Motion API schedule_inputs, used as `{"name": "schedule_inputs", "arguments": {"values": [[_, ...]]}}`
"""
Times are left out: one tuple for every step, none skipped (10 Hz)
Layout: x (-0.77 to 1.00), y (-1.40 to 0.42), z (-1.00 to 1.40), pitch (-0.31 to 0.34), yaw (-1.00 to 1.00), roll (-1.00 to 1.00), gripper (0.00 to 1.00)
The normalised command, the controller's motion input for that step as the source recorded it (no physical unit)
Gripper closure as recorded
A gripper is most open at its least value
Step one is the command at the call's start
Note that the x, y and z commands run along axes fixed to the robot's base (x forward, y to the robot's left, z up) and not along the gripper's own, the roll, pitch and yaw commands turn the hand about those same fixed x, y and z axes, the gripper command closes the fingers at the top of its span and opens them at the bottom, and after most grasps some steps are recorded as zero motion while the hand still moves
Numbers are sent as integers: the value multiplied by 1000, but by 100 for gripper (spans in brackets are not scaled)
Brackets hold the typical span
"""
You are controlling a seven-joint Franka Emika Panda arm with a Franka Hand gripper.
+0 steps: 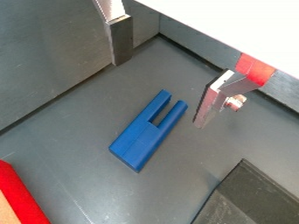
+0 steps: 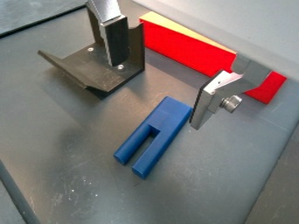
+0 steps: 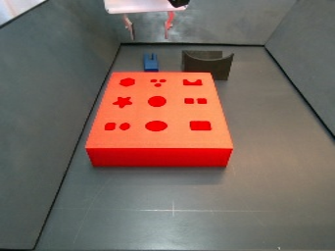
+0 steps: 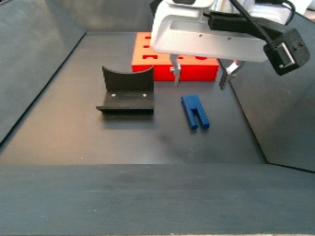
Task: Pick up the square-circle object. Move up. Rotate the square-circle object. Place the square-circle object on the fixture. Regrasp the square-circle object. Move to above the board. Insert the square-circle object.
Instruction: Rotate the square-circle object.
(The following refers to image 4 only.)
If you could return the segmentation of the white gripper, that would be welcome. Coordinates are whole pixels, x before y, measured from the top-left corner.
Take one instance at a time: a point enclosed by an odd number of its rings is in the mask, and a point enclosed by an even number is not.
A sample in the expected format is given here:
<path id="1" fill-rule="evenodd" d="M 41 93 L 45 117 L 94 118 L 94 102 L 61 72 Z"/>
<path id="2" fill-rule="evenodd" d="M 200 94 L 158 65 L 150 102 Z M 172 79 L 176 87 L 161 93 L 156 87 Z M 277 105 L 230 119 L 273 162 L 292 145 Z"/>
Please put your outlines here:
<path id="1" fill-rule="evenodd" d="M 181 75 L 181 65 L 177 62 L 180 54 L 233 60 L 228 66 L 220 63 L 222 71 L 218 88 L 224 90 L 242 68 L 244 61 L 266 60 L 264 42 L 246 33 L 209 28 L 205 14 L 234 11 L 225 0 L 193 0 L 190 6 L 176 4 L 176 1 L 152 0 L 149 3 L 153 15 L 149 46 L 157 53 L 169 53 L 176 87 Z"/>

